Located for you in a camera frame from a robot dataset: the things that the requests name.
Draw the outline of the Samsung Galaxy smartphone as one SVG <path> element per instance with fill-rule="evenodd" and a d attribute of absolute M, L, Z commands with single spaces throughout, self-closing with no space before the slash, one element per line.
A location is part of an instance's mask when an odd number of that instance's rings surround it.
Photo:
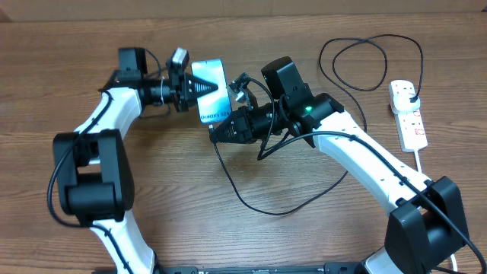
<path fill-rule="evenodd" d="M 193 62 L 191 69 L 195 77 L 218 86 L 216 91 L 197 98 L 200 122 L 202 124 L 222 122 L 232 112 L 223 62 L 220 59 Z"/>

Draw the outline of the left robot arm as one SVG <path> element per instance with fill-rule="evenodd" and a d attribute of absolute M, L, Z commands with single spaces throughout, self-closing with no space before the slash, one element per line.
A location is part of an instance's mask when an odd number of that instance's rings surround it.
<path fill-rule="evenodd" d="M 198 98 L 218 89 L 186 72 L 189 53 L 174 50 L 156 73 L 148 73 L 148 49 L 121 48 L 119 67 L 100 89 L 101 100 L 74 132 L 53 139 L 54 169 L 47 206 L 61 225 L 69 223 L 55 212 L 53 193 L 73 228 L 94 232 L 115 263 L 114 273 L 162 273 L 157 254 L 146 244 L 132 207 L 135 184 L 123 139 L 148 105 L 173 104 L 186 111 Z"/>

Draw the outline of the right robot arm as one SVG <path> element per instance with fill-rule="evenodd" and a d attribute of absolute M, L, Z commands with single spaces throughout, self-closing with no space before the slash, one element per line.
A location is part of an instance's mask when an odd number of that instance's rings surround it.
<path fill-rule="evenodd" d="M 229 84 L 246 105 L 210 132 L 213 143 L 265 141 L 287 129 L 341 164 L 379 202 L 387 217 L 384 245 L 358 263 L 327 263 L 341 273 L 428 273 L 471 244 L 457 185 L 431 180 L 374 141 L 337 100 L 313 95 L 291 58 L 262 69 L 272 102 L 258 106 L 248 75 Z"/>

